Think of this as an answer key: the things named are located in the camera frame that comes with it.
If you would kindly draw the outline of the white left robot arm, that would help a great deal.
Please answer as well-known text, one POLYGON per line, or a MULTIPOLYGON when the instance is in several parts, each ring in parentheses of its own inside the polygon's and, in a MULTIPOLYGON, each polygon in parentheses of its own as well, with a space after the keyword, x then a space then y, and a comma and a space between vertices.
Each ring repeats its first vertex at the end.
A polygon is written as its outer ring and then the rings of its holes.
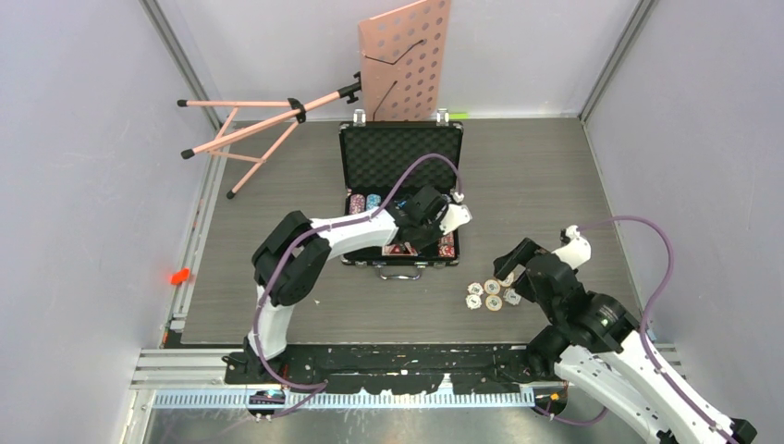
POLYGON ((436 245, 469 220, 463 205, 431 186, 402 200, 386 199, 359 213, 333 218, 287 214, 251 258, 257 298, 245 342, 248 370, 276 381, 284 368, 294 307, 314 289, 325 265, 360 250, 436 245))

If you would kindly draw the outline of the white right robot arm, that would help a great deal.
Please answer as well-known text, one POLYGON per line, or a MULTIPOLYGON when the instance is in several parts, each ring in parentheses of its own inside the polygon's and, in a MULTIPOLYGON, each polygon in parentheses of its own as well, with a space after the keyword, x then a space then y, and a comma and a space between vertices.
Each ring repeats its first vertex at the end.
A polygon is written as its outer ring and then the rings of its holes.
POLYGON ((493 262, 499 279, 522 267, 512 288, 548 321, 525 348, 526 369, 585 391, 648 443, 753 442, 756 428, 699 395, 622 303, 585 289, 577 272, 591 258, 589 241, 581 235, 561 241, 548 251, 525 238, 493 262))

